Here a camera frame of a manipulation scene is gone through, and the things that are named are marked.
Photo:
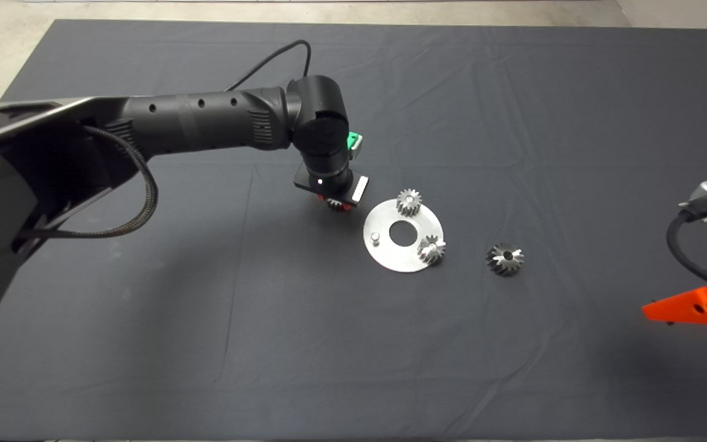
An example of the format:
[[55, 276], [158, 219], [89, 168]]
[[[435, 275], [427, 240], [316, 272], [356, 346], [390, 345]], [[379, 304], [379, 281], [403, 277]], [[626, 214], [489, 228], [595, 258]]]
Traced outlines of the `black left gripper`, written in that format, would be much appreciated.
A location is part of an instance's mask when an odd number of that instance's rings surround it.
[[320, 176], [312, 173], [304, 163], [298, 167], [293, 179], [295, 187], [315, 194], [323, 204], [341, 207], [343, 212], [361, 203], [369, 182], [368, 176], [351, 170], [349, 165], [339, 173]]

